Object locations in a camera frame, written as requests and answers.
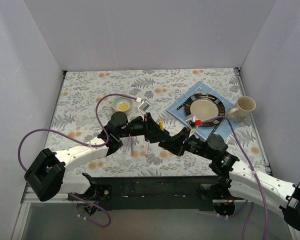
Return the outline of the pink white pen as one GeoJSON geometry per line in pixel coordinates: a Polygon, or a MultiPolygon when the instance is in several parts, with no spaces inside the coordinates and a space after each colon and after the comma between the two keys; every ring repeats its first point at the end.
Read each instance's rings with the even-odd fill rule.
{"type": "Polygon", "coordinates": [[[146,142],[146,145],[145,145],[145,156],[146,156],[146,157],[147,157],[148,154],[149,154],[149,145],[150,145],[150,143],[147,141],[147,142],[146,142]]]}

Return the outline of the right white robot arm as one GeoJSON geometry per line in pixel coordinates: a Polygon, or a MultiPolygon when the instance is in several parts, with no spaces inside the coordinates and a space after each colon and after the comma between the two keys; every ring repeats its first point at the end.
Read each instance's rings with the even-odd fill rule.
{"type": "Polygon", "coordinates": [[[283,181],[262,171],[253,170],[227,151],[228,145],[218,134],[201,140],[191,134],[189,128],[184,127],[173,136],[164,129],[159,131],[159,135],[158,145],[161,148],[177,156],[190,152],[211,161],[209,167],[222,182],[216,186],[220,198],[234,196],[262,205],[300,231],[300,182],[283,181]]]}

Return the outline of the yellow pen cap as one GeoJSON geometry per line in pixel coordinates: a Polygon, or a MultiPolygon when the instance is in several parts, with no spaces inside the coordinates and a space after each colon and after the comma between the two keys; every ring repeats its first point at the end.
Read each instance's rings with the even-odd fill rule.
{"type": "Polygon", "coordinates": [[[162,121],[162,120],[160,120],[160,121],[159,121],[159,127],[160,127],[160,129],[161,129],[161,130],[163,130],[163,129],[164,129],[164,126],[163,126],[163,121],[162,121]]]}

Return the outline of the purple pen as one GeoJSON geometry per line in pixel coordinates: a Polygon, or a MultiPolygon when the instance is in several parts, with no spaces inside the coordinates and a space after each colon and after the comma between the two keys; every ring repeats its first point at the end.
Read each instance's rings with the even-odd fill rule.
{"type": "Polygon", "coordinates": [[[130,137],[130,156],[134,156],[134,146],[135,146],[135,137],[134,136],[131,136],[130,137]]]}

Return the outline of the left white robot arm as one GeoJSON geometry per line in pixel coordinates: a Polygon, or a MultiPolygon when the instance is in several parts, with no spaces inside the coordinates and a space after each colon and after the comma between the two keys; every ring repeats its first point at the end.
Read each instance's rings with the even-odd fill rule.
{"type": "Polygon", "coordinates": [[[156,123],[148,112],[128,121],[124,112],[112,114],[107,125],[97,137],[65,150],[39,152],[31,166],[25,171],[24,179],[41,202],[52,199],[59,193],[76,193],[85,200],[96,196],[96,183],[87,173],[72,178],[67,173],[95,159],[115,153],[123,146],[122,138],[143,136],[149,143],[167,141],[170,133],[156,123]]]}

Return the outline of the grey highlighter pen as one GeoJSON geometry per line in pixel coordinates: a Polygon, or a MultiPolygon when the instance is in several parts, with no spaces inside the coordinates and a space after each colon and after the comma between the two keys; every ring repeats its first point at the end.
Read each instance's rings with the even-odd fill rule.
{"type": "Polygon", "coordinates": [[[123,153],[126,153],[126,152],[127,152],[129,142],[130,142],[130,138],[129,138],[129,137],[126,137],[126,138],[124,139],[124,141],[123,141],[123,146],[122,146],[122,152],[123,152],[123,153]]]}

